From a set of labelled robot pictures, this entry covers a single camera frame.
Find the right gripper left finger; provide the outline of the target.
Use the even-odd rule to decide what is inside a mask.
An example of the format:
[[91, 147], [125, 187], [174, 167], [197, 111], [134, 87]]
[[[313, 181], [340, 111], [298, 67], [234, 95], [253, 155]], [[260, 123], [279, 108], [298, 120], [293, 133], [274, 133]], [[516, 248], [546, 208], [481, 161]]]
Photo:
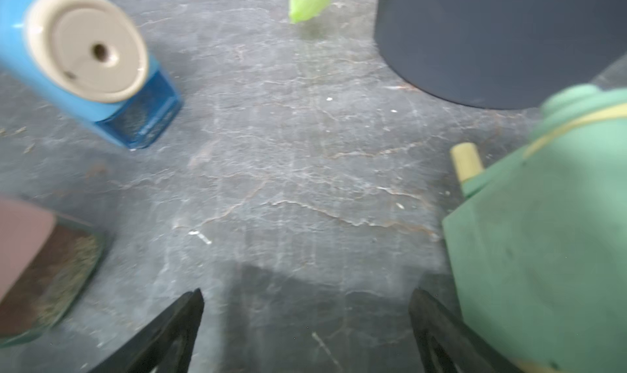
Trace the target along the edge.
[[200, 289], [184, 293], [91, 372], [188, 372], [204, 306]]

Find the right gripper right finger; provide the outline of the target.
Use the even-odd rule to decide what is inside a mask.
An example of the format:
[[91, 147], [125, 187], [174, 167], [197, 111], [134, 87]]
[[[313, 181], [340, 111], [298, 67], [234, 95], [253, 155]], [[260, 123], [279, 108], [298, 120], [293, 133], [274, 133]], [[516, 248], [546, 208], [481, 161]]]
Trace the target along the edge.
[[425, 372], [521, 371], [428, 291], [413, 291], [409, 315]]

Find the green sharpener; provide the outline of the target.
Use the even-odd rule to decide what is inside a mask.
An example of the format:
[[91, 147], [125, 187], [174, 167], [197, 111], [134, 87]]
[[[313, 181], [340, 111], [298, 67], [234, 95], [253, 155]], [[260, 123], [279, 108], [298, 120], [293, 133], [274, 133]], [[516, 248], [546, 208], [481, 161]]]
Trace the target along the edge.
[[465, 323], [563, 372], [626, 369], [626, 91], [550, 97], [528, 143], [483, 167], [451, 150], [464, 202], [443, 220]]

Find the blue sharpener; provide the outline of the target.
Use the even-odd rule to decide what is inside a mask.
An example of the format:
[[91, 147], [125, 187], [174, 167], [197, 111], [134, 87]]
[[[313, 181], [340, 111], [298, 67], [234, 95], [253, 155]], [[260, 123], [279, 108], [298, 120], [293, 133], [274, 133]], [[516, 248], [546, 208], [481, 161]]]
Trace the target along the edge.
[[1, 66], [127, 149], [153, 144], [183, 105], [137, 26], [110, 0], [1, 0]]

